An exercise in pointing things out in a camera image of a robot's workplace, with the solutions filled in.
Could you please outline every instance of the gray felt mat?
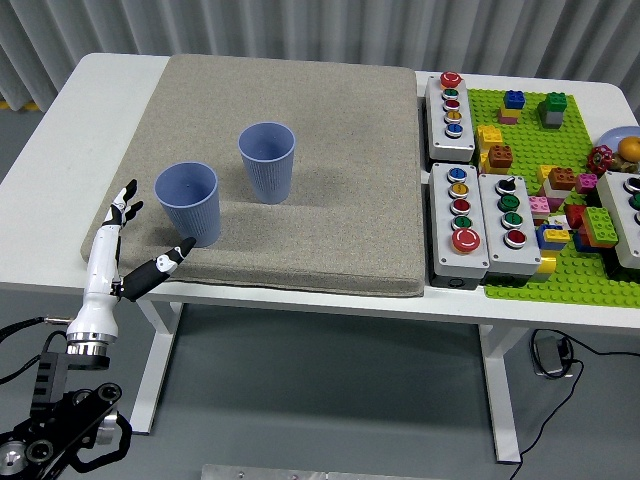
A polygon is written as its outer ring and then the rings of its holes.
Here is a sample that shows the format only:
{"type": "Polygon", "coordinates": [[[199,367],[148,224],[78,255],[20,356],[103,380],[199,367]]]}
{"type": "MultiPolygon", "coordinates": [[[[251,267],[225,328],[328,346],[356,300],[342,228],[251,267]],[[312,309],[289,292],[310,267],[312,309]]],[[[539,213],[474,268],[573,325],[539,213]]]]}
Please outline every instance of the gray felt mat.
{"type": "Polygon", "coordinates": [[[153,194],[165,167],[197,160],[220,179],[222,234],[174,280],[375,296],[424,289],[415,74],[402,68],[172,57],[82,246],[132,178],[144,208],[122,232],[121,274],[180,242],[153,194]],[[293,185],[259,203],[237,149],[265,120],[296,134],[293,185]]]}

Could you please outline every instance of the ribbed cup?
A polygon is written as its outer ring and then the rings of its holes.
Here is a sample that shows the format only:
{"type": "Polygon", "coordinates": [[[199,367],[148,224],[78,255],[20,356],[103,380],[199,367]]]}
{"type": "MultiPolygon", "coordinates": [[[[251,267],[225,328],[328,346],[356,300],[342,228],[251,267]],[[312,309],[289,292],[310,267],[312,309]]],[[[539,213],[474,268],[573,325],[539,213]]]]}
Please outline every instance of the ribbed cup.
{"type": "Polygon", "coordinates": [[[238,137],[238,149],[253,191],[262,203],[283,202],[291,191],[296,137],[276,122],[247,127],[238,137]]]}
{"type": "Polygon", "coordinates": [[[184,239],[207,247],[220,236],[220,200],[216,172],[200,162],[183,162],[163,170],[154,184],[158,201],[184,239]]]}

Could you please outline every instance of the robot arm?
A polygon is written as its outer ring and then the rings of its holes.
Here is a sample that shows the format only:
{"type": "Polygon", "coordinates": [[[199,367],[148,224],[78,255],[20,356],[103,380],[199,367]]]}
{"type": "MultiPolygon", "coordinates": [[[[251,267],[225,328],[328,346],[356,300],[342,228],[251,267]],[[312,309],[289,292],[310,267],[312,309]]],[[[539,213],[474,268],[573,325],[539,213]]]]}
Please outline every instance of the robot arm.
{"type": "Polygon", "coordinates": [[[132,180],[120,191],[93,240],[83,305],[67,329],[67,353],[106,355],[108,345],[118,338],[113,307],[120,298],[136,301],[160,285],[195,245],[195,239],[187,238],[178,247],[143,264],[121,279],[118,274],[120,230],[142,208],[142,202],[127,206],[136,189],[137,183],[132,180]]]}
{"type": "Polygon", "coordinates": [[[116,196],[91,247],[82,308],[75,320],[39,317],[0,330],[0,342],[22,328],[47,322],[68,325],[67,332],[53,332],[40,355],[18,372],[0,379],[0,385],[38,361],[38,374],[29,419],[12,431],[0,434],[0,479],[53,480],[71,465],[85,473],[124,458],[131,440],[131,426],[116,410],[122,390],[105,383],[95,390],[65,393],[69,370],[105,370],[109,367],[107,347],[118,337],[113,308],[120,298],[136,301],[175,271],[195,245],[187,238],[154,260],[141,265],[124,278],[118,274],[120,231],[142,208],[142,202],[128,206],[136,192],[131,181],[116,196]],[[49,351],[56,335],[66,338],[64,353],[49,351]],[[107,455],[83,463],[77,453],[98,443],[111,442],[115,425],[122,430],[119,447],[107,455]]]}

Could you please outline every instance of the table leg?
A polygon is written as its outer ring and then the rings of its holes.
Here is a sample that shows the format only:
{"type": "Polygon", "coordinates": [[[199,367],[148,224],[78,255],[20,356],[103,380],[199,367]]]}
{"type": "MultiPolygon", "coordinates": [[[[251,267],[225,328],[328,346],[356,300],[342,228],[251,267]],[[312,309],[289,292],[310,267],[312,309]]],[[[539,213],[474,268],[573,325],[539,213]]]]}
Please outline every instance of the table leg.
{"type": "Polygon", "coordinates": [[[528,329],[480,325],[479,330],[496,457],[500,463],[519,463],[520,450],[513,420],[504,354],[527,333],[528,329]]]}
{"type": "Polygon", "coordinates": [[[136,302],[156,330],[130,423],[135,433],[149,433],[153,423],[164,374],[171,357],[173,339],[182,313],[182,303],[136,302]]]}

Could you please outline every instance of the white table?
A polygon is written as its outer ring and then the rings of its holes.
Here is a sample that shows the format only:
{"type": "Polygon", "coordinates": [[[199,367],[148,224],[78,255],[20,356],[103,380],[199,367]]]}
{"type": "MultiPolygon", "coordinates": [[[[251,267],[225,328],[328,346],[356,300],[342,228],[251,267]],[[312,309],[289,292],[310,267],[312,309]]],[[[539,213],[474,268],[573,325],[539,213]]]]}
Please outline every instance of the white table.
{"type": "MultiPolygon", "coordinates": [[[[92,54],[80,62],[0,185],[0,287],[82,294],[80,246],[167,61],[92,54]]],[[[428,76],[417,72],[418,96],[428,76]]],[[[464,77],[469,88],[572,94],[594,141],[611,128],[637,125],[613,85],[464,77]]],[[[640,329],[640,310],[495,300],[482,288],[427,286],[422,297],[394,299],[167,282],[138,301],[156,334],[131,418],[135,431],[151,428],[183,303],[478,324],[500,462],[520,459],[503,357],[529,328],[640,329]]]]}

